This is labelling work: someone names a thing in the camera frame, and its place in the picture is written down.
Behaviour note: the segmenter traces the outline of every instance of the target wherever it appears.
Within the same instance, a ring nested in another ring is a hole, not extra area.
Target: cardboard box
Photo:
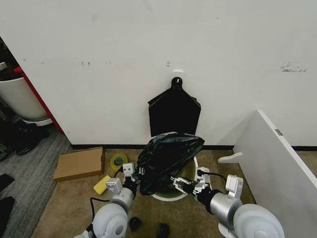
[[[101,175],[104,172],[104,162],[102,147],[61,154],[53,180],[62,182]]]

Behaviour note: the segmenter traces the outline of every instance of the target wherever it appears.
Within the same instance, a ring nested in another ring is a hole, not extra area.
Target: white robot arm
[[[133,163],[123,165],[124,185],[120,179],[106,182],[111,191],[111,200],[95,215],[88,228],[75,238],[122,238],[128,223],[128,212],[136,195],[138,181],[133,177]],[[176,189],[184,194],[192,194],[204,204],[206,210],[219,220],[218,228],[226,238],[285,238],[283,228],[277,218],[265,208],[242,205],[240,195],[243,179],[229,175],[226,182],[228,194],[211,188],[209,169],[196,169],[197,181],[187,178],[173,178]]]

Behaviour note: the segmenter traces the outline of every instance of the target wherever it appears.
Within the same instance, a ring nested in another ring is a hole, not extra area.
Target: red object
[[[41,96],[39,95],[39,93],[36,91],[35,87],[32,85],[31,81],[29,80],[29,78],[26,76],[26,74],[24,73],[23,69],[19,66],[17,68],[15,68],[13,70],[14,73],[19,73],[22,75],[22,77],[24,78],[25,82],[29,85],[29,87],[31,88],[32,92],[34,93],[35,97],[39,100],[40,104],[42,105],[42,107],[44,108],[45,112],[48,114],[48,116],[50,117],[50,119],[52,120],[52,122],[54,123],[54,125],[56,126],[57,130],[61,133],[64,134],[64,131],[62,130],[62,128],[59,126],[58,122],[56,121],[56,119],[54,118],[53,114],[50,112],[49,108],[46,106],[45,102],[43,101],[43,99],[41,98]]]

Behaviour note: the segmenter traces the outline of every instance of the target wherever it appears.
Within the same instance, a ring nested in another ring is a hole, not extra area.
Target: baseboard
[[[75,150],[103,147],[105,149],[143,149],[145,145],[129,144],[77,144],[71,145]],[[204,145],[203,150],[232,150],[233,145]],[[292,146],[296,151],[317,151],[317,146]]]
[[[76,144],[71,145],[75,150],[103,147],[105,149],[143,149],[145,145],[127,144]],[[232,150],[233,145],[204,145],[203,150]]]
[[[292,146],[296,151],[317,151],[317,146]]]
[[[128,145],[128,144],[76,144],[71,145],[75,150],[83,150],[94,147],[103,147],[104,149],[143,149],[145,145]]]

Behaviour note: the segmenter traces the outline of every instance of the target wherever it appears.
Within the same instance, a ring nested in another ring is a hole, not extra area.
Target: tape roll
[[[115,172],[126,163],[128,163],[128,157],[125,154],[117,154],[110,159],[110,166]]]

